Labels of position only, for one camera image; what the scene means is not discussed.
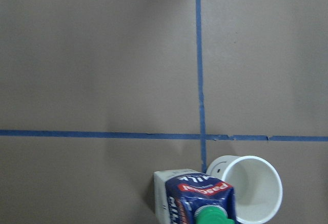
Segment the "horizontal blue line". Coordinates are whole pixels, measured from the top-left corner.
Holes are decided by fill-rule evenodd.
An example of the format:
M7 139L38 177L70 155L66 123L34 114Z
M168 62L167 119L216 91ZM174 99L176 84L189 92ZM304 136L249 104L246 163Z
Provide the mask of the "horizontal blue line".
M20 137L72 137L72 138L143 138L143 139L200 139L200 134L183 133L121 133L83 131L0 130L0 136ZM256 140L256 141L317 141L328 142L328 136L265 136L207 134L206 140Z

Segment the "cup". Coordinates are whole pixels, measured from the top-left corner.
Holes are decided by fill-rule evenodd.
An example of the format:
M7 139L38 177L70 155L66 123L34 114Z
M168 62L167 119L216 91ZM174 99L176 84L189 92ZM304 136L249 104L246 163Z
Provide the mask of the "cup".
M221 156L208 167L207 174L235 189L237 221L262 224L279 210L282 184L275 168L257 156Z

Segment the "white mug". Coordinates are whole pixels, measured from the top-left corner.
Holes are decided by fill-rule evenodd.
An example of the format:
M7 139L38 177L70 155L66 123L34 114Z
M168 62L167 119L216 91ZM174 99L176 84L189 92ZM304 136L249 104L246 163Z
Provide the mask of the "white mug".
M221 156L208 167L207 174L235 189L237 221L262 224L279 210L282 184L275 168L257 156Z

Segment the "vertical blue line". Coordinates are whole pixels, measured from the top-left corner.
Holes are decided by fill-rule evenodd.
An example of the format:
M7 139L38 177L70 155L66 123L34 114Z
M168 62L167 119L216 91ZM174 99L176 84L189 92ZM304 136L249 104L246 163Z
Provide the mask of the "vertical blue line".
M203 93L203 65L201 45L201 0L196 0L196 40L197 40L197 71L198 71L198 98L199 98L199 121L200 121L200 151L201 169L206 171L206 126Z

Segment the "red label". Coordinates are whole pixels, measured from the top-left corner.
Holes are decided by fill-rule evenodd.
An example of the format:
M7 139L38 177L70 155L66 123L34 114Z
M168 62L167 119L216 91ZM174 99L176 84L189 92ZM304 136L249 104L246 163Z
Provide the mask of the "red label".
M212 196L218 192L225 191L226 189L228 189L232 186L229 185L228 183L221 181L212 187L203 188L203 189L195 188L188 184L179 184L178 187L179 187L180 191L183 191L183 192L198 192L198 193L201 193L206 196Z

